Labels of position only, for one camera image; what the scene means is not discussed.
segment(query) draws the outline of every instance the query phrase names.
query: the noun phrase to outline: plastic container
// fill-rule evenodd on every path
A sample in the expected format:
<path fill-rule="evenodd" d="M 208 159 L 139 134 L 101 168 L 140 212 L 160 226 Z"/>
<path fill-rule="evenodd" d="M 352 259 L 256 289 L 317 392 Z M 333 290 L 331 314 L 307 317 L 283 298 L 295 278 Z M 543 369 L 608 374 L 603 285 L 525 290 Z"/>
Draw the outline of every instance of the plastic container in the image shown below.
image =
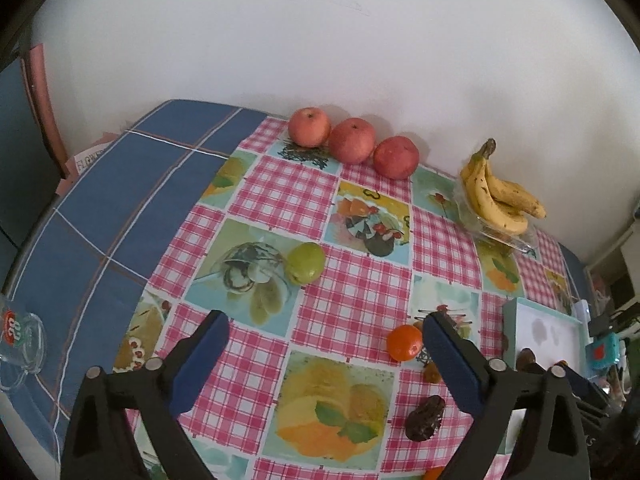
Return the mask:
<path fill-rule="evenodd" d="M 587 363 L 594 370 L 604 370 L 620 362 L 618 335 L 611 332 L 587 345 Z"/>
<path fill-rule="evenodd" d="M 589 303 L 586 300 L 577 301 L 571 307 L 571 315 L 575 317 L 575 319 L 580 320 L 580 322 L 585 326 L 589 327 L 589 322 L 591 321 L 591 313 L 589 311 Z"/>
<path fill-rule="evenodd" d="M 510 235 L 505 231 L 495 228 L 472 209 L 466 197 L 466 192 L 460 179 L 456 180 L 453 197 L 458 204 L 460 222 L 473 237 L 488 238 L 503 243 L 522 253 L 529 253 L 538 248 L 536 231 L 531 226 L 519 236 Z"/>

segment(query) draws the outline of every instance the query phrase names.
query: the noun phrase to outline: blue cloth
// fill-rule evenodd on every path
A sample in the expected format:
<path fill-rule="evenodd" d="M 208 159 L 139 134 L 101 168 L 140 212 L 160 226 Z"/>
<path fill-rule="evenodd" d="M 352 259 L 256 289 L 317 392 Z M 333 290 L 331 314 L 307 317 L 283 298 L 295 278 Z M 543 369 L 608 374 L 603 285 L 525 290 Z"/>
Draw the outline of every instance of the blue cloth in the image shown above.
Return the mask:
<path fill-rule="evenodd" d="M 578 259 L 578 256 L 564 245 L 560 244 L 560 250 L 562 251 L 562 256 L 564 256 L 564 266 L 569 274 L 569 281 L 571 282 L 569 286 L 572 288 L 573 295 L 581 300 L 586 300 L 589 304 L 594 304 L 584 264 Z"/>
<path fill-rule="evenodd" d="M 222 104 L 162 104 L 54 204 L 24 251 L 8 296 L 42 319 L 47 358 L 12 404 L 54 457 L 85 371 L 111 370 L 160 257 L 228 155 L 265 117 Z M 7 382 L 11 372 L 2 368 Z"/>

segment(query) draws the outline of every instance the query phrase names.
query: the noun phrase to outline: banana stem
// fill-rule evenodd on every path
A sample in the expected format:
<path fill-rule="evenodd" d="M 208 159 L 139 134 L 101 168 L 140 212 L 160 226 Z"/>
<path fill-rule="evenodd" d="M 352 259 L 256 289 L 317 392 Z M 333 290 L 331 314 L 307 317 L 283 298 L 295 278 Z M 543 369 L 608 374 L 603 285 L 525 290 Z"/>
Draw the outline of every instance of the banana stem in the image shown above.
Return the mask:
<path fill-rule="evenodd" d="M 489 158 L 489 156 L 493 154 L 494 151 L 495 151 L 495 139 L 489 138 L 482 145 L 482 148 L 480 148 L 478 153 L 482 155 L 484 158 Z"/>

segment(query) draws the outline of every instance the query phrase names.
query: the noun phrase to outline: blue gripper pad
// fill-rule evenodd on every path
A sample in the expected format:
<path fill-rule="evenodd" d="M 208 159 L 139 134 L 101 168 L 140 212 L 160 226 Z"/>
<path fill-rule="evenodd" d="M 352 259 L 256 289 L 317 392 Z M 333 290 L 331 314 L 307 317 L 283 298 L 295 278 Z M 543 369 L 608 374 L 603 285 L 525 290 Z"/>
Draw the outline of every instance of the blue gripper pad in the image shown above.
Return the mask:
<path fill-rule="evenodd" d="M 433 358 L 458 409 L 472 417 L 480 415 L 484 408 L 480 381 L 451 339 L 431 316 L 427 316 L 422 324 L 422 342 Z"/>
<path fill-rule="evenodd" d="M 172 417 L 177 418 L 193 407 L 228 341 L 229 318 L 219 310 L 210 312 L 192 336 L 178 341 L 165 359 L 167 368 L 173 365 L 172 354 L 178 362 L 184 359 L 172 374 L 168 405 Z"/>

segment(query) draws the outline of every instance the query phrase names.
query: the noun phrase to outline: red apple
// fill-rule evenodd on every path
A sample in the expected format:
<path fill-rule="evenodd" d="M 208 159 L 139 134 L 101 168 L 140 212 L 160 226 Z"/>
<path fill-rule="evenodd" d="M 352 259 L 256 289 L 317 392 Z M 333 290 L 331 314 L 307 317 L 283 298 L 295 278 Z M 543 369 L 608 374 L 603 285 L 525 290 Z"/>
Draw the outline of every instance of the red apple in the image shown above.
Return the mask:
<path fill-rule="evenodd" d="M 330 131 L 329 117 L 320 108 L 300 108 L 289 119 L 289 137 L 305 148 L 323 144 Z"/>
<path fill-rule="evenodd" d="M 383 140 L 373 152 L 373 168 L 380 175 L 401 180 L 418 167 L 420 152 L 411 139 L 404 136 Z"/>
<path fill-rule="evenodd" d="M 329 135 L 329 153 L 343 164 L 364 162 L 375 147 L 375 129 L 358 117 L 342 121 Z"/>

